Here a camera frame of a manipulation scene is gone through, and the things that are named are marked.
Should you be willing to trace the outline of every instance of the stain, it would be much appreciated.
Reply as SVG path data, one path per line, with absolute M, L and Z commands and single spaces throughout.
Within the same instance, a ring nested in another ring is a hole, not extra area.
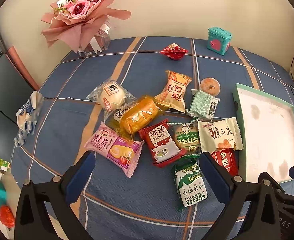
M 288 163 L 286 162 L 286 160 L 283 160 L 283 163 L 279 166 L 280 178 L 284 179 L 285 177 L 287 177 L 288 171 L 289 171 Z
M 274 166 L 272 165 L 272 163 L 268 163 L 267 166 L 267 173 L 274 178 Z
M 259 119 L 260 110 L 259 110 L 258 106 L 251 105 L 251 115 L 254 119 L 256 119 L 256 120 Z

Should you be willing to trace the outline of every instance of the yellow plastic wrapper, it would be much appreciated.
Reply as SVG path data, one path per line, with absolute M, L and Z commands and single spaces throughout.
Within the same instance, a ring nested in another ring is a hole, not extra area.
M 125 138 L 132 140 L 133 134 L 148 125 L 160 111 L 153 97 L 142 96 L 138 101 L 114 114 L 114 120 L 119 123 L 115 130 Z
M 167 85 L 155 98 L 159 104 L 184 113 L 186 112 L 184 95 L 192 78 L 170 70 L 166 70 L 166 72 L 168 74 Z

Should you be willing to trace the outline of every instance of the barcode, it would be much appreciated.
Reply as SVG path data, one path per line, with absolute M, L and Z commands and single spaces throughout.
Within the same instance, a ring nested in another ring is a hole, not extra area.
M 210 108 L 208 114 L 214 116 L 217 107 L 217 102 L 211 101 Z
M 114 114 L 114 119 L 120 122 L 123 115 L 130 109 L 131 107 L 127 107 L 125 109 L 119 110 Z

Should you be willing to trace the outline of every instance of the beige snack package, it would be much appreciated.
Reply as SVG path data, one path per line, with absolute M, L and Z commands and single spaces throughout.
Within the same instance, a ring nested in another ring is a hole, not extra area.
M 242 150 L 242 139 L 237 119 L 231 117 L 218 122 L 198 121 L 202 152 L 213 153 L 222 149 Z
M 170 70 L 166 72 L 168 74 L 167 85 L 159 95 L 155 96 L 157 103 L 184 113 L 186 112 L 184 95 L 192 78 Z

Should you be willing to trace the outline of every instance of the box lid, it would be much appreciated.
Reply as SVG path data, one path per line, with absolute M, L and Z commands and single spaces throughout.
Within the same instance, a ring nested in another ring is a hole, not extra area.
M 231 39 L 232 38 L 232 34 L 229 32 L 229 31 L 226 31 L 222 28 L 219 28 L 219 27 L 212 27 L 212 28 L 209 28 L 208 31 L 210 33 L 213 33 L 213 34 L 216 34 L 224 39 Z

